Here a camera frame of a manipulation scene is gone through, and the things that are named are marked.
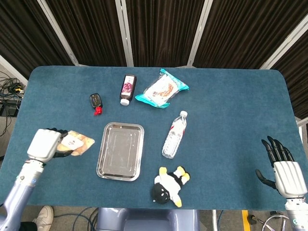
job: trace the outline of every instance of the black curtain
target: black curtain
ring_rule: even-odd
[[[47,0],[78,62],[126,66],[115,0]]]
[[[72,65],[36,0],[0,1],[0,53],[22,75],[41,65]]]
[[[258,69],[307,13],[306,0],[215,0],[193,65]]]
[[[278,60],[272,69],[285,77],[295,116],[308,117],[308,31]]]
[[[187,65],[203,3],[126,0],[134,65]]]

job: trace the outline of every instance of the stainless steel tray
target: stainless steel tray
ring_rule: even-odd
[[[137,179],[140,174],[143,135],[144,129],[138,124],[107,124],[97,162],[97,175],[114,180]]]

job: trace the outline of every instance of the robotic arm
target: robotic arm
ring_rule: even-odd
[[[29,159],[16,177],[15,184],[3,206],[6,217],[0,216],[0,231],[18,231],[22,212],[48,161],[55,157],[65,157],[72,151],[56,152],[57,145],[67,135],[66,130],[39,129],[27,151]]]
[[[293,231],[308,231],[308,204],[305,200],[307,187],[302,170],[286,147],[270,136],[268,140],[270,144],[265,140],[262,140],[262,143],[268,152],[275,182],[266,179],[258,169],[256,170],[257,177],[263,184],[276,189],[281,196],[286,198],[285,209]]]

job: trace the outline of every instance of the car key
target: car key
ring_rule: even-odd
[[[95,108],[94,115],[100,115],[103,113],[103,103],[98,93],[94,93],[90,96],[90,102],[93,108]]]

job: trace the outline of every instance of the water bottle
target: water bottle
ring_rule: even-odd
[[[175,156],[186,128],[186,116],[187,112],[181,111],[180,116],[173,121],[163,146],[163,156],[170,159]]]

